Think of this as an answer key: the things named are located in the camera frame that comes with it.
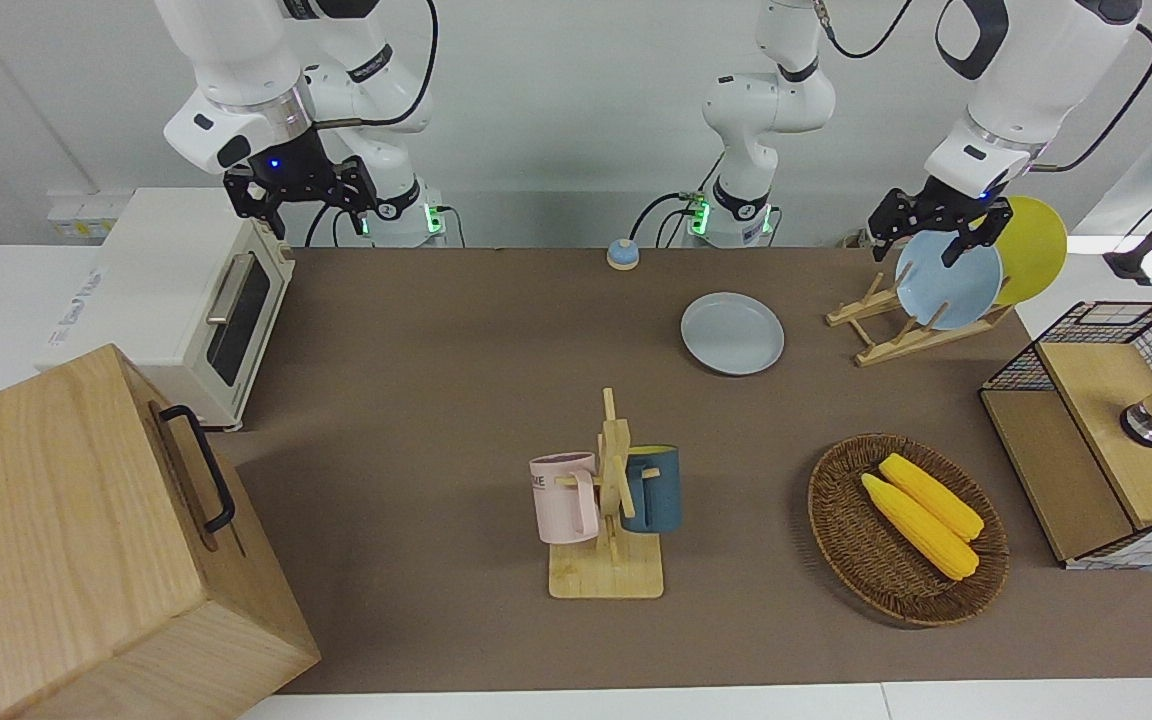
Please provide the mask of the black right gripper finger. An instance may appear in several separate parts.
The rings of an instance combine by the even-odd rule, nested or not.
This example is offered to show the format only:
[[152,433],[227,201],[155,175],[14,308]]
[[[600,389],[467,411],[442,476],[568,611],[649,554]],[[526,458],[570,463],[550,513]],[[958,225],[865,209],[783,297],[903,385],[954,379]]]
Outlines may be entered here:
[[333,206],[344,210],[351,222],[361,222],[366,211],[378,206],[374,179],[361,156],[333,165]]
[[265,223],[279,241],[285,240],[285,222],[280,217],[283,190],[262,182],[255,170],[225,170],[223,188],[238,218]]

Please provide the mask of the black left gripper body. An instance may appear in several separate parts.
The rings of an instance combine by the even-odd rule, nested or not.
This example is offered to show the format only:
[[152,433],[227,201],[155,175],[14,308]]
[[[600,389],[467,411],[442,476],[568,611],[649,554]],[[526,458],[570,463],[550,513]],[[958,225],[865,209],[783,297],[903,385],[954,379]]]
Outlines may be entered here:
[[920,190],[905,196],[905,228],[910,232],[952,232],[960,225],[982,227],[998,223],[995,197],[964,194],[941,179],[929,176]]

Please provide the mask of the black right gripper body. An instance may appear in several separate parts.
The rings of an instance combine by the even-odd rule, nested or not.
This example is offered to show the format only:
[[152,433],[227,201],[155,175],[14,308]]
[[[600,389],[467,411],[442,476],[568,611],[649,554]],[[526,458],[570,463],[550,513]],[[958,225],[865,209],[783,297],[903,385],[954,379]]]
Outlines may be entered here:
[[283,190],[285,202],[333,202],[333,162],[314,128],[256,152],[243,165],[265,184]]

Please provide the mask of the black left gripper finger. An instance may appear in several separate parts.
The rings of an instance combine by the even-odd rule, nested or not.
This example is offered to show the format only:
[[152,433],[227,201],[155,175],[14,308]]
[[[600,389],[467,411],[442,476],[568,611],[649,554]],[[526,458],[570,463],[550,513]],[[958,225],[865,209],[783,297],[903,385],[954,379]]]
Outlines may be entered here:
[[927,218],[929,202],[923,200],[920,195],[890,188],[867,218],[870,251],[874,262],[882,263],[899,240],[922,232]]
[[965,252],[975,247],[995,245],[996,238],[1010,222],[1014,210],[1009,197],[996,197],[977,209],[952,210],[950,243],[941,253],[945,268],[952,268]]

